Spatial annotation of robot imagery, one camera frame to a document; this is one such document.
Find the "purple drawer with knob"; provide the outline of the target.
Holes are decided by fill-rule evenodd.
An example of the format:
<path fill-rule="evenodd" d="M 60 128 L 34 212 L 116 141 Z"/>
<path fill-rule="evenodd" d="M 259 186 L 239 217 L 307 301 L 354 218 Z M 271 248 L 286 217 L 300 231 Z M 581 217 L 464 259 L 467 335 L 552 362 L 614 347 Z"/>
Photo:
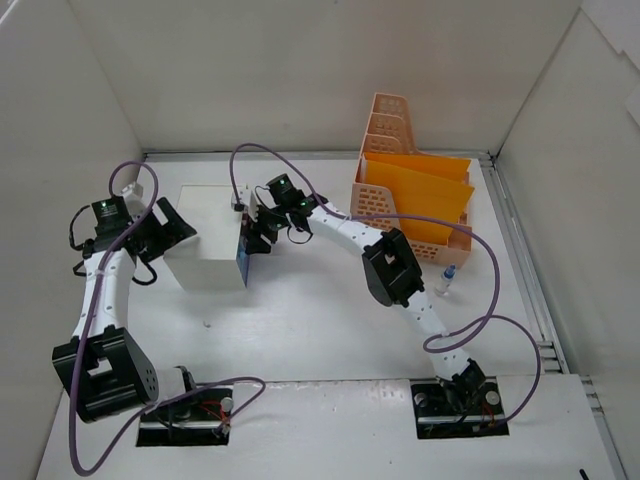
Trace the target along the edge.
<path fill-rule="evenodd" d="M 239 239 L 237 245 L 236 263 L 240 272 L 240 277 L 244 286 L 247 286 L 250 268 L 250 256 L 247 253 L 247 221 L 241 222 Z"/>

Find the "white mini drawer cabinet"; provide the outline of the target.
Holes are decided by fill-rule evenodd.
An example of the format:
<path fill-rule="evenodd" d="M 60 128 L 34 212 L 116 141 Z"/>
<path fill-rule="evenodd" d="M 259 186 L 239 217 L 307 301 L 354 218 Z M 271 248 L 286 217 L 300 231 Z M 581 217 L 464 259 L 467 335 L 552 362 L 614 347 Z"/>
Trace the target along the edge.
<path fill-rule="evenodd" d="M 231 209 L 232 188 L 225 185 L 184 185 L 178 214 L 196 231 L 164 254 L 174 278 L 186 291 L 243 290 L 236 263 L 243 213 Z"/>

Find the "orange folder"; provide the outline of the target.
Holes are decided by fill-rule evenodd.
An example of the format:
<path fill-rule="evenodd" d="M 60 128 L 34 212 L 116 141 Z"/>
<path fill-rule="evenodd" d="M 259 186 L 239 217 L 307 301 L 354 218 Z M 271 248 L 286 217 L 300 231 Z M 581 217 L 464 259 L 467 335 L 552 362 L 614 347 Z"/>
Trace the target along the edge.
<path fill-rule="evenodd" d="M 467 158 L 366 153 L 364 160 L 364 182 L 389 190 L 398 214 L 456 223 L 474 192 Z"/>

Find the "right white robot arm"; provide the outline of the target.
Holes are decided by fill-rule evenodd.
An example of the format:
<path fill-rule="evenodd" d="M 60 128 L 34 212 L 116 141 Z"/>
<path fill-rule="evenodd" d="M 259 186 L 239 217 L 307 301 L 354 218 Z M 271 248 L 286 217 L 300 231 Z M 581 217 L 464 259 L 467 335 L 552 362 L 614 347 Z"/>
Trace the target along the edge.
<path fill-rule="evenodd" d="M 248 187 L 236 187 L 232 208 L 246 215 L 243 246 L 247 255 L 269 254 L 278 234 L 295 229 L 322 237 L 359 257 L 367 288 L 381 305 L 396 310 L 427 338 L 447 331 L 426 292 L 422 270 L 409 241 L 397 228 L 380 230 L 351 220 L 319 194 L 305 194 L 288 175 L 267 187 L 274 205 L 264 205 Z"/>

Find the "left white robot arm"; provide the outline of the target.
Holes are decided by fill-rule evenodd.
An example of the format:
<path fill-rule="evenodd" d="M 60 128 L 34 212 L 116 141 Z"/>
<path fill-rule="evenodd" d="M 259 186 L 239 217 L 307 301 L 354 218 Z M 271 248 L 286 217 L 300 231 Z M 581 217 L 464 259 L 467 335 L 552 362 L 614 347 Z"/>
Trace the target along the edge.
<path fill-rule="evenodd" d="M 156 205 L 166 221 L 162 223 L 150 213 L 101 269 L 99 265 L 108 247 L 134 223 L 134 217 L 142 213 L 144 205 L 121 196 L 91 204 L 97 221 L 96 236 L 79 247 L 82 262 L 76 265 L 84 269 L 85 276 L 80 319 L 71 340 L 56 346 L 52 352 L 54 369 L 65 390 L 70 392 L 80 337 L 86 320 L 93 319 L 80 367 L 76 401 L 76 412 L 86 423 L 152 404 L 159 397 L 156 371 L 127 330 L 129 290 L 133 284 L 148 286 L 157 279 L 153 274 L 149 281 L 136 280 L 138 263 L 149 267 L 167 250 L 195 236 L 196 230 L 167 198 L 158 199 Z M 100 271 L 104 273 L 100 293 L 96 308 L 90 313 L 96 274 Z"/>

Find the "pink desk organizer rack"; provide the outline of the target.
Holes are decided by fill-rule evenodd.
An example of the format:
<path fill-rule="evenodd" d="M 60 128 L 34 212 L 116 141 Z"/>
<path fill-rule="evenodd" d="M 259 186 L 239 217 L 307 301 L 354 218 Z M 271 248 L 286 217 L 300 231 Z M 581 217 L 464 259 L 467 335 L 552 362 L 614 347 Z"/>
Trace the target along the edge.
<path fill-rule="evenodd" d="M 366 153 L 436 155 L 420 151 L 414 142 L 409 105 L 399 95 L 376 93 L 373 98 L 358 166 L 352 185 L 350 211 L 364 223 L 381 229 L 402 230 L 416 256 L 429 263 L 464 265 L 472 249 L 468 207 L 456 223 L 432 217 L 398 214 L 391 193 L 364 182 Z"/>

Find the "small clear dropper bottle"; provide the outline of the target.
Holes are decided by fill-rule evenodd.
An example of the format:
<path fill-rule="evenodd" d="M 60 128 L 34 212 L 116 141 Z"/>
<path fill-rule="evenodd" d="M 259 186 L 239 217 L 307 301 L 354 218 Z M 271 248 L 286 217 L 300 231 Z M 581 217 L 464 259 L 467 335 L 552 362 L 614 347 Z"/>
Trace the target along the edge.
<path fill-rule="evenodd" d="M 445 295 L 449 290 L 451 283 L 456 275 L 457 267 L 455 264 L 448 265 L 441 273 L 439 280 L 434 284 L 434 292 L 439 295 Z"/>

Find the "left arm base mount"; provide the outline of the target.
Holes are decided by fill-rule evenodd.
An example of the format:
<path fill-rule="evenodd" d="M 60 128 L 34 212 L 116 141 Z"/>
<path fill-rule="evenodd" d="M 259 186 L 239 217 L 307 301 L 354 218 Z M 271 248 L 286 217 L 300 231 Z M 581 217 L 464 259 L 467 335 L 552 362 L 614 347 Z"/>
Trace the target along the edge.
<path fill-rule="evenodd" d="M 228 417 L 233 411 L 233 387 L 223 385 L 143 415 L 136 446 L 226 446 L 230 440 Z"/>

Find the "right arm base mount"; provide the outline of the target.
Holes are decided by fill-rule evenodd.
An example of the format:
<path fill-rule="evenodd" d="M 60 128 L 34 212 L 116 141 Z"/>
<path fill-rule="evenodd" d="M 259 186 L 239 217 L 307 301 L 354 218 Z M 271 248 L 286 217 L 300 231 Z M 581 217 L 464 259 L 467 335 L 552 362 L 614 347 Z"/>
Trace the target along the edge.
<path fill-rule="evenodd" d="M 410 383 L 419 440 L 453 440 L 509 435 L 498 383 L 489 378 L 479 396 L 460 411 L 447 401 L 436 380 Z"/>

